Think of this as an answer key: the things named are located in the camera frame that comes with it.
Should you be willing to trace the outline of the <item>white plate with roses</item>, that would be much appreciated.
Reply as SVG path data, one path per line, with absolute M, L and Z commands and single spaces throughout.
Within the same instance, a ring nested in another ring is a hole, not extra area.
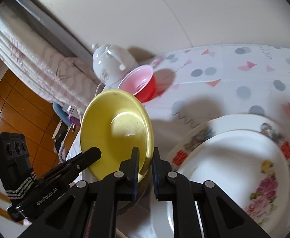
M 290 173 L 281 149 L 267 136 L 247 130 L 217 134 L 177 171 L 197 183 L 213 181 L 269 235 L 282 235 Z

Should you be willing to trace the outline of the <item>pink white curtain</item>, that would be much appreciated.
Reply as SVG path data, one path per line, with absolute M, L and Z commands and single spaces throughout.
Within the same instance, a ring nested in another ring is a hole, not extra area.
M 0 59 L 38 96 L 83 115 L 99 80 L 77 57 L 66 57 L 5 3 L 0 5 Z

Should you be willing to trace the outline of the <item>purple small box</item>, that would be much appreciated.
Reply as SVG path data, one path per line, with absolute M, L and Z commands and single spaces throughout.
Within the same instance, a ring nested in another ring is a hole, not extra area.
M 69 122 L 78 127 L 81 126 L 81 121 L 73 115 L 68 116 Z

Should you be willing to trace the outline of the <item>yellow plastic bowl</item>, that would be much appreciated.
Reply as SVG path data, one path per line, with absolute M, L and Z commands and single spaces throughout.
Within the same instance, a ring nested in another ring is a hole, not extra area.
M 101 158 L 89 166 L 90 173 L 101 180 L 117 171 L 131 157 L 133 147 L 140 150 L 138 180 L 149 170 L 154 152 L 154 133 L 149 115 L 132 94 L 110 89 L 94 97 L 82 118 L 81 151 L 91 147 L 101 151 Z

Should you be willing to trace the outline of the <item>blue chair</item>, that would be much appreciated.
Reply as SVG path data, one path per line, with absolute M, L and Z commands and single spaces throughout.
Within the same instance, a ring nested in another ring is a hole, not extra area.
M 68 114 L 63 111 L 62 106 L 57 103 L 52 103 L 53 110 L 57 114 L 57 116 L 63 121 L 68 127 L 71 126 L 71 122 L 69 121 Z

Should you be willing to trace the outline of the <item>white ceramic electric kettle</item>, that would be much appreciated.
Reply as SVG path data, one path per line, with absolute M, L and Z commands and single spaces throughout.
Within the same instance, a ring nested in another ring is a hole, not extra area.
M 92 45 L 92 68 L 106 89 L 117 89 L 124 77 L 139 66 L 128 50 L 117 45 Z

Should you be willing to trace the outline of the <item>patterned white tablecloth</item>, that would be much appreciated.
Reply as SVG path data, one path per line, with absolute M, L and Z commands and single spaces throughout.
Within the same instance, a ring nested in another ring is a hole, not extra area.
M 261 115 L 290 135 L 290 49 L 199 47 L 148 63 L 155 71 L 157 93 L 144 107 L 163 159 L 193 128 L 225 115 Z M 290 200 L 288 206 L 280 237 L 290 231 Z

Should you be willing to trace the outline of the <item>red plastic bowl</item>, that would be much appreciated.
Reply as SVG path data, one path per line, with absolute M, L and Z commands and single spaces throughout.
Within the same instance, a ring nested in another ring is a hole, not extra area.
M 131 93 L 141 103 L 151 100 L 156 92 L 153 67 L 145 64 L 133 69 L 124 77 L 118 89 Z

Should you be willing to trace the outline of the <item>white plate red characters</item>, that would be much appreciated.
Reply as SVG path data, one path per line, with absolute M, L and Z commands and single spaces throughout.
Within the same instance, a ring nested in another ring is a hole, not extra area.
M 193 128 L 166 156 L 171 167 L 177 170 L 198 146 L 206 140 L 224 132 L 249 130 L 263 134 L 281 149 L 290 170 L 290 135 L 281 125 L 255 114 L 231 114 L 202 123 Z

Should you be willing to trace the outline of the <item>stainless steel bowl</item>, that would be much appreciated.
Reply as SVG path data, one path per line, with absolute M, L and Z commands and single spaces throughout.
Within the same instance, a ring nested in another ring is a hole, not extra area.
M 123 215 L 135 206 L 148 192 L 149 184 L 152 179 L 152 173 L 150 171 L 144 176 L 141 182 L 137 185 L 135 197 L 132 200 L 119 200 L 118 201 L 118 215 Z

